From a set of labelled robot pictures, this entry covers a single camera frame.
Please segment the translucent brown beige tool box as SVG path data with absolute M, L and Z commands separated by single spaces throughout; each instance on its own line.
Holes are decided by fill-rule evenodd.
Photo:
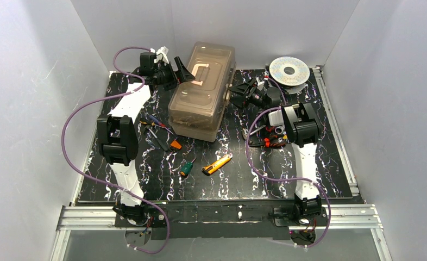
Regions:
M 235 67 L 234 47 L 195 43 L 187 67 L 195 79 L 180 84 L 168 105 L 169 125 L 176 135 L 216 140 Z

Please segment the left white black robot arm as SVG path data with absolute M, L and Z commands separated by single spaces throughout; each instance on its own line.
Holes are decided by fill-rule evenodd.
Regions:
M 140 54 L 140 66 L 129 78 L 154 91 L 161 86 L 172 90 L 179 84 L 195 79 L 179 57 L 174 58 L 177 70 L 167 59 L 166 51 L 149 51 Z M 142 222 L 149 219 L 143 202 L 144 193 L 136 173 L 135 159 L 138 154 L 138 138 L 135 120 L 138 111 L 134 107 L 136 95 L 132 89 L 108 114 L 97 119 L 97 144 L 99 154 L 104 157 L 115 174 L 120 199 L 114 211 L 123 218 Z

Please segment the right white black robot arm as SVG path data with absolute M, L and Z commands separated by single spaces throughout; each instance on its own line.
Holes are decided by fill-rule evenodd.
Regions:
M 290 217 L 296 220 L 309 219 L 322 212 L 322 188 L 316 181 L 316 151 L 322 124 L 310 103 L 286 103 L 286 95 L 276 81 L 269 87 L 260 88 L 255 78 L 228 88 L 233 93 L 231 103 L 238 108 L 250 104 L 261 109 L 253 121 L 262 117 L 268 127 L 283 127 L 287 136 L 284 146 L 291 145 L 296 160 L 297 175 L 294 206 Z

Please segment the orange black scraper tool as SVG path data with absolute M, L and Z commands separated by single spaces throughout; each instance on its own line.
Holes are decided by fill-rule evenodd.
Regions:
M 176 152 L 182 149 L 182 145 L 176 140 L 172 140 L 171 142 L 163 141 L 156 135 L 150 126 L 145 126 L 145 132 L 148 132 L 154 138 L 159 147 L 165 152 Z

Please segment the silver wrench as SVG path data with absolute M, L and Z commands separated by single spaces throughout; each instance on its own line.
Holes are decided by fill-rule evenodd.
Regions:
M 256 128 L 255 130 L 251 131 L 249 133 L 250 136 L 254 135 L 255 133 L 259 132 L 260 130 L 266 128 L 266 125 L 261 125 L 260 127 Z

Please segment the white filament spool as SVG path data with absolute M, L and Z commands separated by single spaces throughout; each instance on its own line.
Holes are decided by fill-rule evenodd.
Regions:
M 279 57 L 269 65 L 269 74 L 289 94 L 297 94 L 308 86 L 309 67 L 295 57 Z

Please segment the blue red screwdriver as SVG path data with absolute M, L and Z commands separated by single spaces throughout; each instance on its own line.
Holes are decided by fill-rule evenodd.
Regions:
M 165 124 L 163 124 L 160 120 L 158 120 L 156 117 L 154 117 L 153 115 L 148 115 L 148 117 L 149 117 L 149 119 L 141 117 L 139 119 L 139 122 L 141 124 L 144 124 L 144 125 L 152 125 L 152 126 L 161 127 L 163 129 L 165 129 L 168 133 L 174 135 L 174 133 Z

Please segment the orange black pliers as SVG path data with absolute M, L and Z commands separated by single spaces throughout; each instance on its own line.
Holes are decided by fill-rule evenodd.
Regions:
M 249 147 L 282 148 L 287 144 L 286 134 L 276 134 L 264 138 L 260 142 L 251 142 Z

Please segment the yellow black utility knife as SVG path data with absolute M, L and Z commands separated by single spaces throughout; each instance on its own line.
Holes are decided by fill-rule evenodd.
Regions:
M 231 153 L 226 154 L 224 157 L 218 159 L 211 165 L 203 167 L 202 173 L 205 174 L 206 176 L 211 176 L 213 173 L 219 170 L 222 166 L 228 163 L 232 159 L 232 157 L 233 155 Z

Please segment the green stubby screwdriver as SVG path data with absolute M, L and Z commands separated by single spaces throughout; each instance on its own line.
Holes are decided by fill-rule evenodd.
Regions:
M 196 161 L 196 158 L 193 158 L 191 161 L 188 161 L 185 165 L 183 165 L 179 171 L 179 174 L 181 177 L 188 177 L 188 175 L 190 174 L 192 168 L 193 168 L 193 163 Z

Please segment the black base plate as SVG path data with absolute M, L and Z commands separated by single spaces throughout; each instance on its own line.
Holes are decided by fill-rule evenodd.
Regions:
M 166 201 L 126 207 L 115 203 L 118 228 L 141 227 L 153 240 L 166 238 L 272 238 L 287 240 L 289 230 L 323 228 L 328 215 L 297 215 L 293 199 Z

